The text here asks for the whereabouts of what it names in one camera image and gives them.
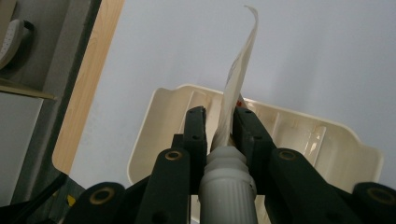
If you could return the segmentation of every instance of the white tube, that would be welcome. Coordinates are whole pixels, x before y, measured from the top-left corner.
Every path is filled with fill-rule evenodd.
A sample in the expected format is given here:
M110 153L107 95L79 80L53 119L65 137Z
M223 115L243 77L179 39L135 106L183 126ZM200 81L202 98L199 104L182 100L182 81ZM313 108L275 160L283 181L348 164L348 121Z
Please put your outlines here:
M218 147L207 156L199 189L200 223L257 223L256 186L235 147Z

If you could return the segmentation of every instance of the gray floor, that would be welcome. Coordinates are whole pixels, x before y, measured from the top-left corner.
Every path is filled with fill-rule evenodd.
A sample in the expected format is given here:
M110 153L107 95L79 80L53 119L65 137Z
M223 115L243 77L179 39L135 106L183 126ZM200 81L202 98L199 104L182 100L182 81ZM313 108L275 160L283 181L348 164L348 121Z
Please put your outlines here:
M13 18L29 21L35 30L26 36L27 45L20 48L15 60L0 70L0 77L51 93L56 100L45 100L42 106L12 203L35 197L60 173L53 167L51 155L99 4L100 0L18 0ZM66 188L75 197L82 191L71 180ZM60 213L51 211L59 201L62 200L50 199L31 216L29 223L51 216L61 219Z

